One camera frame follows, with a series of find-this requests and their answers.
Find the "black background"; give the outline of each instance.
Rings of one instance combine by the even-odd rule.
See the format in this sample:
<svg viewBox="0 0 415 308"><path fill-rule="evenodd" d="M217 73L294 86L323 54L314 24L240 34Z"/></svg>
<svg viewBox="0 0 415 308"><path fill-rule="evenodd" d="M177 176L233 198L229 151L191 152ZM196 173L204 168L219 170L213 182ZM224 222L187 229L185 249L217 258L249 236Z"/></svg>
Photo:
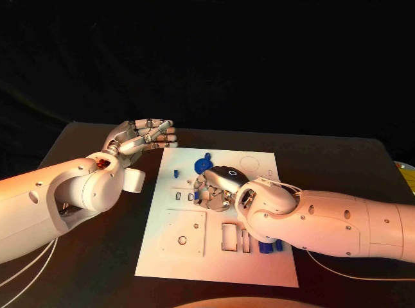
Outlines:
<svg viewBox="0 0 415 308"><path fill-rule="evenodd" d="M71 121L151 117L376 138L415 165L415 6L0 1L0 179Z"/></svg>

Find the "robotic arm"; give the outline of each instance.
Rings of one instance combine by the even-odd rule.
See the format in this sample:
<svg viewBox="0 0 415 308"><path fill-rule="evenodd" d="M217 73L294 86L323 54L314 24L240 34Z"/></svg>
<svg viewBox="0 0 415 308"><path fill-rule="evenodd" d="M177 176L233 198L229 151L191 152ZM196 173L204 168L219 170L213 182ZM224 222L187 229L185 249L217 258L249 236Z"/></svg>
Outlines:
<svg viewBox="0 0 415 308"><path fill-rule="evenodd" d="M0 181L0 263L110 210L122 190L141 192L145 172L128 166L143 150L178 146L172 124L171 120L126 121L100 152Z"/></svg>
<svg viewBox="0 0 415 308"><path fill-rule="evenodd" d="M220 193L223 206L211 208ZM336 257L383 257L415 263L415 206L302 191L262 177L249 181L232 167L206 170L196 181L196 204L220 211L233 200L239 220L261 242L281 239Z"/></svg>

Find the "blue plastic part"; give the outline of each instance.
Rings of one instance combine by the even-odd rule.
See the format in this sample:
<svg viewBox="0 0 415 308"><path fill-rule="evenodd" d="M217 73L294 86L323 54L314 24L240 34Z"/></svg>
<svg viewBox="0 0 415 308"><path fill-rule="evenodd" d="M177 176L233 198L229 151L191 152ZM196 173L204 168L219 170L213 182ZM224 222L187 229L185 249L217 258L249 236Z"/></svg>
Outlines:
<svg viewBox="0 0 415 308"><path fill-rule="evenodd" d="M259 251L261 251L261 253L272 253L275 251L272 244L266 244L263 242L259 242Z"/></svg>
<svg viewBox="0 0 415 308"><path fill-rule="evenodd" d="M284 251L284 244L282 244L282 240L281 240L281 239L278 239L278 240L275 241L275 249L276 249L279 252Z"/></svg>
<svg viewBox="0 0 415 308"><path fill-rule="evenodd" d="M206 157L196 162L194 169L200 175L214 166L213 162L210 161L210 158L210 153L206 153Z"/></svg>

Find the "white board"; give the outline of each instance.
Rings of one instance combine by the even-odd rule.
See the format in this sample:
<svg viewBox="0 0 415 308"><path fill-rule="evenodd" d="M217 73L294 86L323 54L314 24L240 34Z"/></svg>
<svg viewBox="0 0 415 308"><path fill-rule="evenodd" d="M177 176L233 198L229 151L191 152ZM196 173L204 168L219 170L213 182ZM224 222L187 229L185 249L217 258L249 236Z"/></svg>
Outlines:
<svg viewBox="0 0 415 308"><path fill-rule="evenodd" d="M243 253L240 236L246 228L236 218L236 209L232 207L226 212L214 212L194 205L188 200L198 176L194 164L200 158L204 158L207 152L213 156L214 166L235 167L250 180L258 176L279 180L274 153L165 148L136 276L298 287L291 245L284 242L282 252L263 254L259 253L258 240L250 237L250 253ZM178 178L174 177L174 170L180 172ZM181 193L180 200L175 198L177 193ZM177 211L184 212L172 223L169 212ZM196 221L198 216L193 217L194 214L188 212L200 212L201 220ZM223 223L233 223L237 226L236 252L222 250ZM197 248L196 246L184 248L190 244L190 239L201 235L198 231L204 231L204 243L198 242ZM181 236L187 241L184 245L177 242ZM164 243L171 248L171 252L167 251Z"/></svg>

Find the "table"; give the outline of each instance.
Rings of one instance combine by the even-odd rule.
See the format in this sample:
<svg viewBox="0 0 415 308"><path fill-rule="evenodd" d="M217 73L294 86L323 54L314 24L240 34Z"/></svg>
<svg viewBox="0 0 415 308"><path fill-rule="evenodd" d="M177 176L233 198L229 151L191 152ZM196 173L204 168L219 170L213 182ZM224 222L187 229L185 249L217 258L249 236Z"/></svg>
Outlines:
<svg viewBox="0 0 415 308"><path fill-rule="evenodd" d="M71 123L41 167L102 150L115 125ZM415 197L382 143L375 139L178 129L180 146L275 152L279 179L304 189L415 204ZM136 277L136 263L159 173L162 150L145 152L133 167L146 172L141 194L122 193L113 209L58 240L51 263L9 307L174 307L197 300L262 296L324 307L415 306L415 282L353 280L327 271L294 249L300 288ZM0 264L0 281L42 249ZM314 254L334 270L362 277L415 277L415 264L381 258ZM0 306L19 293L47 256L0 289Z"/></svg>

